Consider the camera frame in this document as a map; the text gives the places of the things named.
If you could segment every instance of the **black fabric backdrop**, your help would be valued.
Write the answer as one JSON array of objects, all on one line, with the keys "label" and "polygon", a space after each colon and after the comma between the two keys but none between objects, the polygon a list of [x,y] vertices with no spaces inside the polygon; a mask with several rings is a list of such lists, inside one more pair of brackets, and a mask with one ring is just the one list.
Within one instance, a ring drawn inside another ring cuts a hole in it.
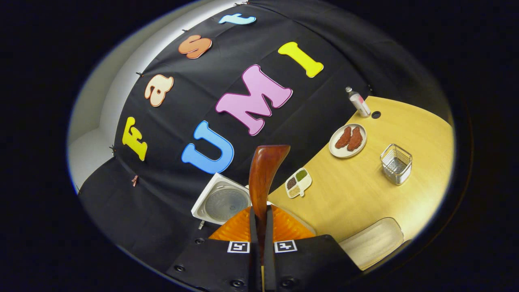
[{"label": "black fabric backdrop", "polygon": [[[218,24],[222,16],[235,13],[257,20],[249,25]],[[194,34],[210,38],[213,45],[193,60],[180,54],[178,46]],[[290,41],[323,63],[323,71],[308,78],[299,64],[278,54],[277,49]],[[214,107],[226,92],[248,94],[241,74],[253,64],[281,86],[292,88],[293,94],[282,107],[271,107],[272,116],[256,116],[265,120],[265,127],[249,136],[241,122]],[[201,121],[234,146],[234,159],[222,175],[242,185],[248,184],[258,145],[290,144],[290,154],[272,184],[275,189],[355,112],[346,86],[362,96],[400,100],[448,120],[441,89],[412,56],[364,21],[316,1],[252,1],[222,11],[173,41],[143,74],[122,110],[115,157],[85,181],[79,198],[108,238],[162,272],[188,240],[207,237],[218,227],[206,223],[198,230],[200,220],[190,213],[212,175],[180,159],[189,143],[209,158],[219,157],[216,147],[193,138]],[[144,98],[144,89],[156,74],[173,76],[174,86],[154,108]],[[136,119],[135,127],[148,144],[143,162],[121,142],[128,116]],[[132,187],[135,175],[139,180]]]}]

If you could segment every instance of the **metal mesh basket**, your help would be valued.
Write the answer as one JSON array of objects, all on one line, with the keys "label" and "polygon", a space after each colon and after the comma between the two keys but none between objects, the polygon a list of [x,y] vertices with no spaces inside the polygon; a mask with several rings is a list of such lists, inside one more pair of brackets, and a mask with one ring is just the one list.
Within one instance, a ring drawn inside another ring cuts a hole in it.
[{"label": "metal mesh basket", "polygon": [[389,145],[380,155],[382,169],[386,177],[396,185],[401,185],[411,174],[413,157],[396,144]]}]

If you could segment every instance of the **white wall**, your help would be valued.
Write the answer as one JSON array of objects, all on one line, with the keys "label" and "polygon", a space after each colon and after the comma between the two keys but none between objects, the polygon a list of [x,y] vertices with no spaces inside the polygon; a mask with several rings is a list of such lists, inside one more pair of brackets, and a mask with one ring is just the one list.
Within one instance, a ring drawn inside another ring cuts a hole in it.
[{"label": "white wall", "polygon": [[170,42],[205,19],[233,7],[236,0],[202,0],[154,21],[108,54],[85,82],[74,105],[67,140],[69,170],[81,188],[112,157],[122,107],[147,65]]}]

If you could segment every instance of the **bottle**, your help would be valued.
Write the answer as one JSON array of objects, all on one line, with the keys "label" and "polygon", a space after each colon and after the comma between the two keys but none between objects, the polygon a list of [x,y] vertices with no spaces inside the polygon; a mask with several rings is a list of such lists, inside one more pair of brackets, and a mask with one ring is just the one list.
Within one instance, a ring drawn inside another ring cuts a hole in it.
[{"label": "bottle", "polygon": [[370,108],[367,106],[366,102],[360,94],[356,91],[353,91],[351,87],[346,87],[346,92],[348,93],[348,97],[355,106],[355,108],[359,111],[361,117],[369,117],[371,115]]}]

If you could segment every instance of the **pink letter m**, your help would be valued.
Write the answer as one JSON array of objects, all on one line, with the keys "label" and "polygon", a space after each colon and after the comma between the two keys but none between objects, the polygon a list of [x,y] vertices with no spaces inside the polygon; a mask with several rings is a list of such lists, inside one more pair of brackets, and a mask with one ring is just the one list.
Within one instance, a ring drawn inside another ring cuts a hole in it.
[{"label": "pink letter m", "polygon": [[277,109],[285,104],[292,96],[290,88],[284,88],[265,75],[259,65],[252,65],[241,76],[250,95],[226,93],[216,104],[216,111],[227,112],[249,128],[249,135],[258,134],[265,121],[255,119],[249,113],[271,116],[272,111],[265,98],[272,101],[272,107]]}]

